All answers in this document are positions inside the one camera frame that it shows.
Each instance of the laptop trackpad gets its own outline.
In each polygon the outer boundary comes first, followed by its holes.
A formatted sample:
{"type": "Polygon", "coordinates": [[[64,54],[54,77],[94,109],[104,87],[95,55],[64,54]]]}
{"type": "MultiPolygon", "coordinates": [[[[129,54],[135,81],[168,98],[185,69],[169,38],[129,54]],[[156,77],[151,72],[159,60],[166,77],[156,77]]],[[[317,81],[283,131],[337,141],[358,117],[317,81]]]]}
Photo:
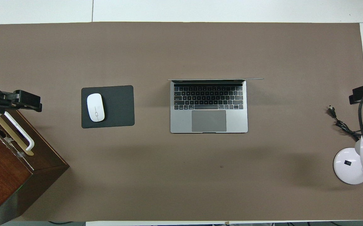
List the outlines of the laptop trackpad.
{"type": "Polygon", "coordinates": [[[226,132],[225,110],[193,110],[193,132],[226,132]]]}

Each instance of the round white base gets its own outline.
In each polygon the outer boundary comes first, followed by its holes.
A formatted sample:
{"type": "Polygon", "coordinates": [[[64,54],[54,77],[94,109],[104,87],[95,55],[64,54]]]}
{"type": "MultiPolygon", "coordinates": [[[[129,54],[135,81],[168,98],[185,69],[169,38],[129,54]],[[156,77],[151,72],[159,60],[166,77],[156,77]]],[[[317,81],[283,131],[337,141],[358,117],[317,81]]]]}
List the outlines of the round white base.
{"type": "Polygon", "coordinates": [[[340,150],[335,156],[333,168],[343,182],[351,185],[363,183],[363,167],[354,148],[340,150]]]}

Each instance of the black keyboard key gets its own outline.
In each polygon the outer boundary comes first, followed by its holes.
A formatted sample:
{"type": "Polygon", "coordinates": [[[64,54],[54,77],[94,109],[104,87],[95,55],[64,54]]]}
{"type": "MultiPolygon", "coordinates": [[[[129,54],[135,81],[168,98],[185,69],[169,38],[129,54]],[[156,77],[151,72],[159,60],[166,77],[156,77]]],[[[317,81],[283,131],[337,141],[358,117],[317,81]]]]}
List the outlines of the black keyboard key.
{"type": "Polygon", "coordinates": [[[195,109],[217,109],[217,105],[196,105],[195,109]]]}

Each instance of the black mouse pad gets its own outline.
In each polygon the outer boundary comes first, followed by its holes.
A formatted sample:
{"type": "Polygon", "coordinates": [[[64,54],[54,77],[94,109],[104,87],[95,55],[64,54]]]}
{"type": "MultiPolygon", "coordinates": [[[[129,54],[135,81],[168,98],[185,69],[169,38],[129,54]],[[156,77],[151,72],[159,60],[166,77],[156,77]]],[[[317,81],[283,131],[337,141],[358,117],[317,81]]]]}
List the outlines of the black mouse pad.
{"type": "Polygon", "coordinates": [[[81,89],[81,126],[99,128],[134,125],[134,88],[133,86],[88,87],[81,89]],[[105,119],[94,122],[89,117],[87,97],[99,93],[102,96],[105,119]]]}

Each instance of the white handle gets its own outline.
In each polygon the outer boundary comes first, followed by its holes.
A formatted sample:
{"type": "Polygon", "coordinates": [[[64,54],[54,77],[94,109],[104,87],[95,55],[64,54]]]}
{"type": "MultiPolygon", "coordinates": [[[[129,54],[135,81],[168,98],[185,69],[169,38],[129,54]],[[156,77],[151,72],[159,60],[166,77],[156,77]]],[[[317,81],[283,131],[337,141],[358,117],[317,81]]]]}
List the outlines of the white handle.
{"type": "Polygon", "coordinates": [[[4,115],[8,118],[8,120],[10,120],[10,122],[17,128],[17,130],[25,137],[25,139],[28,140],[29,142],[29,145],[28,147],[26,148],[27,151],[31,150],[34,145],[35,145],[35,142],[34,140],[28,135],[27,132],[25,132],[25,130],[17,123],[17,121],[11,116],[10,113],[8,112],[4,112],[4,115]]]}

